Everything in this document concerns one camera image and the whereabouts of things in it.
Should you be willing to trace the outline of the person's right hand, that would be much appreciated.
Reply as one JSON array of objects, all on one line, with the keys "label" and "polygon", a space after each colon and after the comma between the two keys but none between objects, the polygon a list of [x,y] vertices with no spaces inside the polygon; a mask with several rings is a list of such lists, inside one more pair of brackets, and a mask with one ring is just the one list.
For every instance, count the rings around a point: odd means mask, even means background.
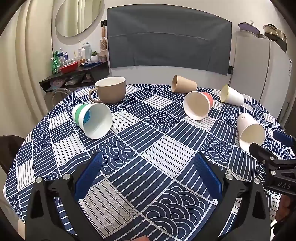
[{"label": "person's right hand", "polygon": [[286,216],[288,216],[292,210],[292,203],[295,202],[294,197],[289,197],[282,194],[280,202],[278,204],[278,210],[275,214],[276,222],[282,221]]}]

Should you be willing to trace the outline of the person's left hand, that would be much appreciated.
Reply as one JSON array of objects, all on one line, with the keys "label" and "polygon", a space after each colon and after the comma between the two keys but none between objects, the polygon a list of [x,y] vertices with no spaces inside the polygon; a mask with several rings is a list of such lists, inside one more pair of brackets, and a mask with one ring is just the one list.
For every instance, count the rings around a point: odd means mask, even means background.
[{"label": "person's left hand", "polygon": [[143,235],[143,236],[135,238],[131,241],[150,241],[150,239],[147,236]]}]

